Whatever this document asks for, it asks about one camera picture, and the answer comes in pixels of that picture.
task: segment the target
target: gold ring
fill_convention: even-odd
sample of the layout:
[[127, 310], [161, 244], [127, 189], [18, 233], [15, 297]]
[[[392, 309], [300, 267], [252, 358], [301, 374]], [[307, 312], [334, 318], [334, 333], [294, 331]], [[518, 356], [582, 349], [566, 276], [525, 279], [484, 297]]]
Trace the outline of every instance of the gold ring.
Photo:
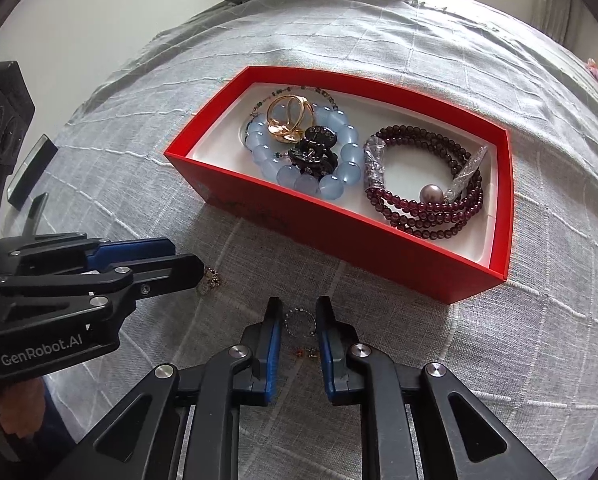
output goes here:
[[[288, 115], [288, 123], [282, 124], [279, 120], [272, 117], [272, 111], [274, 107], [283, 100], [296, 100], [300, 106], [301, 111], [299, 113], [299, 119], [292, 125], [292, 127], [288, 126], [292, 121], [290, 118], [290, 106], [288, 104], [287, 108], [287, 115]], [[308, 110], [312, 117], [312, 124], [314, 126], [314, 110], [310, 105], [310, 102], [302, 96], [298, 95], [284, 95], [281, 97], [277, 97], [273, 100], [270, 105], [268, 106], [268, 112], [266, 113], [266, 120], [268, 121], [268, 131], [270, 134], [279, 142], [284, 142], [287, 144], [295, 144], [299, 142], [303, 138], [304, 130], [302, 130], [299, 125], [303, 118], [305, 117], [305, 111]]]

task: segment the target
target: light blue bead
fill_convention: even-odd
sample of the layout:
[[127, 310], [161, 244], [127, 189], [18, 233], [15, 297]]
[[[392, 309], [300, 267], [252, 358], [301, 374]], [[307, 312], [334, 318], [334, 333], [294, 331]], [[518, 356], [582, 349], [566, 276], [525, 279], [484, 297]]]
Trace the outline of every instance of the light blue bead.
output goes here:
[[265, 132], [251, 132], [248, 131], [248, 136], [246, 137], [246, 146], [250, 151], [254, 150], [257, 146], [265, 144], [269, 146], [272, 143], [272, 137], [268, 133]]
[[319, 190], [326, 200], [336, 200], [343, 195], [343, 182], [334, 175], [326, 175], [319, 182]]
[[285, 124], [288, 122], [288, 107], [281, 103], [277, 103], [274, 105], [274, 109], [272, 110], [272, 118], [276, 119], [277, 121]]
[[279, 173], [276, 174], [276, 181], [279, 183], [279, 186], [294, 189], [294, 183], [300, 176], [301, 171], [299, 171], [299, 168], [289, 164], [279, 170]]
[[303, 173], [295, 182], [294, 190], [306, 195], [315, 196], [319, 189], [319, 181], [312, 175]]
[[296, 121], [299, 118], [303, 105], [299, 104], [297, 101], [293, 99], [288, 103], [288, 106], [290, 107], [290, 120]]
[[364, 150], [356, 142], [350, 142], [341, 147], [341, 160], [354, 162], [361, 167], [364, 164]]
[[260, 144], [252, 150], [252, 159], [255, 161], [255, 164], [261, 164], [264, 160], [268, 160], [268, 158], [274, 158], [274, 152], [268, 145]]
[[266, 117], [262, 114], [259, 114], [250, 123], [248, 126], [248, 133], [250, 132], [268, 132], [268, 122], [266, 121]]
[[330, 118], [328, 119], [328, 128], [339, 133], [339, 130], [343, 130], [345, 126], [348, 126], [348, 116], [346, 116], [341, 110], [330, 112]]
[[361, 168], [354, 162], [341, 161], [336, 167], [335, 176], [342, 180], [346, 186], [354, 186], [361, 180]]
[[328, 122], [330, 121], [330, 114], [332, 113], [332, 108], [329, 106], [318, 107], [314, 111], [314, 122], [317, 126], [325, 126], [329, 128]]
[[259, 164], [259, 167], [266, 179], [276, 182], [276, 176], [279, 173], [279, 170], [286, 165], [286, 162], [279, 160], [278, 158], [268, 158], [268, 160], [264, 160]]
[[336, 133], [336, 142], [339, 144], [350, 144], [350, 142], [359, 142], [359, 132], [354, 126], [346, 124], [343, 128], [339, 128]]

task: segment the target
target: red jewelry box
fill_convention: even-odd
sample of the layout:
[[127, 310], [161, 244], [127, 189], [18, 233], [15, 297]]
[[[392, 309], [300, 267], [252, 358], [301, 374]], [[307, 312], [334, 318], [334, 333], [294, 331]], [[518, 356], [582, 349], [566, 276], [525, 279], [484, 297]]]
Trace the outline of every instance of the red jewelry box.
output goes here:
[[[409, 122], [404, 120], [403, 123], [432, 124], [432, 131], [441, 133], [447, 130], [451, 139], [464, 137], [461, 140], [463, 146], [464, 142], [471, 142], [473, 148], [480, 144], [489, 146], [489, 178], [482, 163], [486, 195], [484, 211], [470, 221], [474, 222], [483, 215], [480, 224], [474, 222], [472, 235], [466, 234], [466, 227], [453, 237], [451, 243], [448, 240], [423, 240], [391, 227], [369, 203], [371, 209], [366, 210], [365, 203], [368, 201], [363, 184], [346, 190], [346, 194], [350, 194], [348, 202], [352, 200], [353, 204], [350, 208], [343, 208], [336, 201], [326, 202], [266, 181], [256, 172], [256, 166], [251, 161], [231, 160], [231, 156], [235, 159], [242, 157], [240, 153], [234, 155], [237, 149], [250, 155], [239, 142], [238, 132], [234, 131], [235, 120], [239, 118], [240, 126], [253, 105], [263, 96], [270, 95], [272, 87], [267, 88], [266, 85], [274, 85], [274, 88], [322, 88], [337, 101], [345, 99], [348, 105], [352, 104], [352, 107], [346, 108], [350, 113], [358, 114], [359, 110], [375, 108], [378, 110], [375, 117], [379, 112], [386, 116], [407, 116]], [[364, 130], [364, 137], [389, 124], [393, 122], [385, 120], [380, 126], [375, 123], [367, 125], [376, 129]], [[360, 139], [359, 144], [365, 142], [365, 138]], [[226, 142], [230, 139], [236, 144]], [[250, 66], [227, 83], [186, 124], [164, 154], [208, 204], [444, 303], [453, 303], [488, 290], [508, 277], [514, 208], [508, 133], [450, 103], [358, 76], [304, 68]], [[410, 175], [406, 180], [415, 180], [414, 176]], [[307, 229], [306, 219], [315, 226], [333, 228]]]

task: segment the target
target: red box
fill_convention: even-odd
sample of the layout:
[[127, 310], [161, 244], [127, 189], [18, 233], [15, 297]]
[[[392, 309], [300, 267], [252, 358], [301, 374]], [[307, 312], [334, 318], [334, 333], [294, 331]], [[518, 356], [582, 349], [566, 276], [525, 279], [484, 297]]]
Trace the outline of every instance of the red box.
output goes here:
[[[220, 118], [256, 84], [316, 86], [364, 102], [374, 100], [385, 107], [399, 107], [403, 113], [441, 121], [448, 128], [471, 133], [494, 146], [492, 171], [496, 184], [491, 188], [492, 214], [488, 213], [487, 222], [492, 218], [495, 221], [491, 222], [490, 241], [485, 245], [492, 247], [483, 260], [485, 264], [435, 242], [400, 232], [384, 223], [380, 215], [373, 218], [359, 214], [337, 206], [336, 202], [326, 202], [267, 182], [263, 176], [257, 178], [191, 158], [189, 153], [202, 137], [217, 128]], [[514, 207], [508, 133], [472, 112], [419, 92], [321, 70], [247, 67], [186, 124], [165, 156], [207, 203], [444, 303], [473, 296], [505, 282], [508, 277]], [[361, 188], [359, 193], [365, 200]], [[306, 228], [306, 219], [315, 225], [336, 228], [311, 230]]]

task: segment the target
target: human hand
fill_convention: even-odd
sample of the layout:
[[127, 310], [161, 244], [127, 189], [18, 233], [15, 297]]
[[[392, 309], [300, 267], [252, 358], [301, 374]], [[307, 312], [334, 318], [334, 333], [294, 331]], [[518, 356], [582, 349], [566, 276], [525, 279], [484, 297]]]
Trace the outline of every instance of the human hand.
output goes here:
[[19, 438], [39, 431], [45, 414], [45, 385], [41, 378], [12, 384], [0, 390], [0, 425]]

